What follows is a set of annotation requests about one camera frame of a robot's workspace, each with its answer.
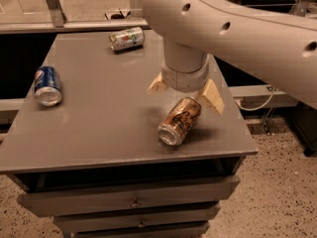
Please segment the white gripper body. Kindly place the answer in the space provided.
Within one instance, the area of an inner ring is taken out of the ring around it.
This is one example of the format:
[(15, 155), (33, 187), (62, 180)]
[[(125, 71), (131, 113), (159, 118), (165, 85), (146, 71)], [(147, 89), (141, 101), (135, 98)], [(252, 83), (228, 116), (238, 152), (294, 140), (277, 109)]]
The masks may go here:
[(204, 87), (209, 74), (209, 58), (203, 59), (200, 68), (191, 72), (177, 71), (169, 67), (165, 61), (161, 66), (161, 77), (163, 82), (170, 88), (188, 93), (194, 92)]

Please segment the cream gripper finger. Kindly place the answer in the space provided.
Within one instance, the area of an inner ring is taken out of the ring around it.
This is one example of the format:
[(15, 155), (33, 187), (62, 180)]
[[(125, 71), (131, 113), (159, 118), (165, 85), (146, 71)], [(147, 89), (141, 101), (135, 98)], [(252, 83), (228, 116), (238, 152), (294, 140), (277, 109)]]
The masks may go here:
[(159, 92), (163, 92), (168, 90), (168, 85), (164, 82), (162, 75), (159, 74), (153, 82), (150, 84), (147, 93), (148, 94), (155, 94)]
[(225, 104), (215, 82), (212, 79), (208, 79), (206, 81), (204, 87), (202, 88), (201, 98), (204, 100), (206, 106), (216, 115), (221, 116), (223, 114)]

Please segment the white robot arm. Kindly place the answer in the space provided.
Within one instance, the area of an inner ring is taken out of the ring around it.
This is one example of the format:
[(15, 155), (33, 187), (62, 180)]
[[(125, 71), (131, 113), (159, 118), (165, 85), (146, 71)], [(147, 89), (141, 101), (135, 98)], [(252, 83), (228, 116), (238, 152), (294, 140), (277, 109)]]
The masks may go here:
[(161, 80), (181, 92), (205, 87), (215, 56), (317, 108), (317, 22), (227, 0), (143, 0), (163, 37)]

